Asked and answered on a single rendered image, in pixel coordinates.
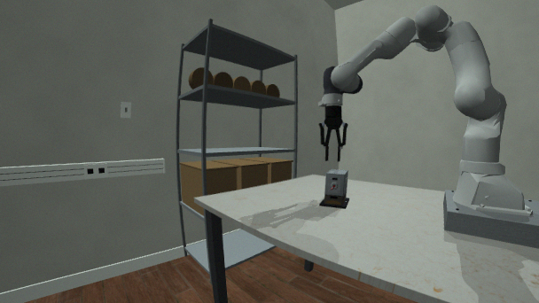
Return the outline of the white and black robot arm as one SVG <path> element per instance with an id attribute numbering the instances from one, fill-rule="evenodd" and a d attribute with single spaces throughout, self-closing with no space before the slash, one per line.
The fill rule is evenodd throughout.
<path id="1" fill-rule="evenodd" d="M 411 43 L 426 51 L 439 51 L 445 45 L 455 74 L 453 101 L 469 117 L 453 201 L 478 211 L 532 215 L 522 190 L 504 176 L 505 166 L 498 163 L 507 104 L 491 83 L 483 43 L 470 22 L 452 22 L 439 6 L 422 7 L 415 21 L 400 18 L 349 60 L 326 68 L 324 97 L 318 106 L 342 106 L 343 93 L 355 94 L 363 87 L 358 75 L 362 69 L 374 59 L 394 58 Z"/>

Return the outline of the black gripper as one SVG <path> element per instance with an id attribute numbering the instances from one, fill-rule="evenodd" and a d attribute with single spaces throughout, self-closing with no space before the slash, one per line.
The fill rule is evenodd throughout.
<path id="1" fill-rule="evenodd" d="M 326 116 L 332 117 L 332 118 L 327 118 Z M 328 128 L 325 142 L 324 142 L 324 124 Z M 341 140 L 340 140 L 340 130 L 338 131 L 341 124 L 342 124 L 342 127 L 343 127 L 342 143 L 341 143 Z M 328 152 L 329 152 L 328 144 L 329 144 L 329 140 L 330 140 L 329 135 L 331 135 L 332 129 L 336 130 L 337 139 L 338 139 L 338 146 L 339 146 L 338 147 L 338 161 L 340 161 L 340 150 L 343 149 L 343 145 L 345 145 L 347 127 L 348 127 L 347 123 L 342 122 L 342 119 L 341 119 L 341 106 L 339 106 L 339 105 L 328 105 L 328 106 L 326 106 L 325 107 L 325 120 L 324 120 L 324 122 L 319 123 L 319 127 L 320 127 L 320 131 L 321 131 L 321 144 L 325 148 L 325 161 L 328 160 Z"/>

